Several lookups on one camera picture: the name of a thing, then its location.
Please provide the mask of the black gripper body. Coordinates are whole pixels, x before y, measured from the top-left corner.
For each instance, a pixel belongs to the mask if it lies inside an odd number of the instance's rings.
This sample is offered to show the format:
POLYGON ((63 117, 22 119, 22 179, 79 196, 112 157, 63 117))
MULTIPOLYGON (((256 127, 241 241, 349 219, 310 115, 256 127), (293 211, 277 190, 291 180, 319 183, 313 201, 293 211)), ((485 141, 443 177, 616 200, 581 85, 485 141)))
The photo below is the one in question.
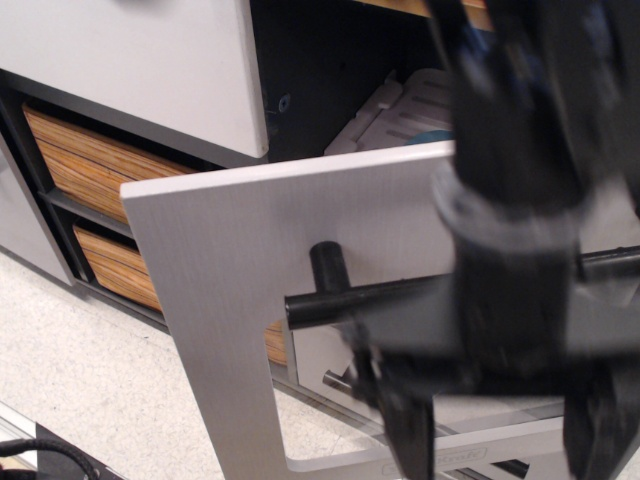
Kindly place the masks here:
POLYGON ((353 393, 635 399, 639 316, 593 289, 638 277, 635 247, 502 254, 463 246, 452 274, 379 284, 350 311, 353 393))

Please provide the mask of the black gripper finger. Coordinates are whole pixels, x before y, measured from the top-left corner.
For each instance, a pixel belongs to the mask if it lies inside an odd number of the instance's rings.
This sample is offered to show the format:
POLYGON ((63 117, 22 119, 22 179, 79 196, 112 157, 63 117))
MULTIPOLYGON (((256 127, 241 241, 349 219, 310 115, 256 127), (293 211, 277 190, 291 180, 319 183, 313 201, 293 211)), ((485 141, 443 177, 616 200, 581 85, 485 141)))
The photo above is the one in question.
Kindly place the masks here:
POLYGON ((571 378, 563 442, 574 479, 614 479, 639 448, 639 366, 598 364, 571 378))
POLYGON ((406 479, 435 477, 433 397, 416 358, 376 353, 362 329, 349 332, 355 378, 352 395, 378 410, 394 460, 406 479))

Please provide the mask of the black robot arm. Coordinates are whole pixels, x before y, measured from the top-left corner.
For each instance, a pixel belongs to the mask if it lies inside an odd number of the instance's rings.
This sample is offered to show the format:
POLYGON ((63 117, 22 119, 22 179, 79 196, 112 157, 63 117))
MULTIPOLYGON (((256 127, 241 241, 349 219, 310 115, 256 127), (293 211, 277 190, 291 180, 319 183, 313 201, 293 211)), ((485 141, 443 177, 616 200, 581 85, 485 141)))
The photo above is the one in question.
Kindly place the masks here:
POLYGON ((639 180, 639 5, 491 1, 491 41, 459 2, 428 7, 452 76, 435 198, 455 267, 355 313, 355 393, 409 479, 435 473, 439 394, 559 395, 571 475, 611 479, 639 445, 639 320, 579 294, 579 231, 607 176, 639 180))

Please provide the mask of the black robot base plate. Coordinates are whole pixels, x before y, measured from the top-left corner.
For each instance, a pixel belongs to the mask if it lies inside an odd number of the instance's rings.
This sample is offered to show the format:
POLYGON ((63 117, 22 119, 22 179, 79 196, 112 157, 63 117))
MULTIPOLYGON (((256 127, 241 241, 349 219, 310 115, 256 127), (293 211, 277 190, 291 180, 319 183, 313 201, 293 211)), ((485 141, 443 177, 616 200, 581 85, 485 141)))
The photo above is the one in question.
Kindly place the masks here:
MULTIPOLYGON (((66 441, 64 438, 39 423, 36 424, 36 438, 38 440, 54 440, 74 447, 73 443, 66 441)), ((117 471, 102 463, 100 460, 92 457, 85 451, 81 451, 81 453, 91 463, 101 480, 123 479, 123 476, 121 476, 117 471)), ((36 458, 39 479, 77 480, 84 479, 86 477, 85 472, 73 460, 61 453, 38 451, 36 453, 36 458)))

